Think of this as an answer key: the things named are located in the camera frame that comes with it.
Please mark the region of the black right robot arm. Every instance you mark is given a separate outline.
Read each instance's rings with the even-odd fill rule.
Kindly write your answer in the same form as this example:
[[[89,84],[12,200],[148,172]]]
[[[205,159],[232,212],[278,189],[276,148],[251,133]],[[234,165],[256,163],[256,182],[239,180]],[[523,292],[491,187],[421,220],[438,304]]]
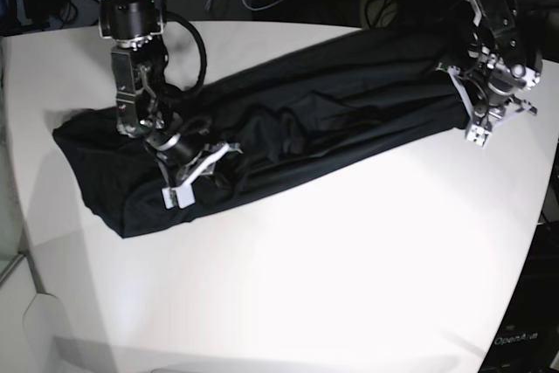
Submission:
[[[178,108],[202,92],[207,52],[198,30],[179,16],[197,45],[200,69],[197,82],[187,89],[165,78],[169,54],[162,34],[170,15],[166,0],[99,0],[100,35],[111,38],[111,66],[116,85],[117,128],[131,138],[141,138],[155,158],[165,186],[167,208],[184,209],[195,203],[193,183],[212,175],[217,162],[238,146],[211,144],[204,137],[211,119],[207,115],[181,116]]]

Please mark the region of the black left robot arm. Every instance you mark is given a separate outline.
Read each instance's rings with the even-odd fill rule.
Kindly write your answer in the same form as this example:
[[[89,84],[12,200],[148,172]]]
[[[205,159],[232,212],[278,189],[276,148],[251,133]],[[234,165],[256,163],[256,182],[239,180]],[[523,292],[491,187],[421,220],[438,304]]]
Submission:
[[[484,148],[498,126],[538,110],[520,97],[542,76],[542,55],[528,43],[516,0],[463,0],[473,11],[466,53],[438,63],[462,100],[465,139]]]

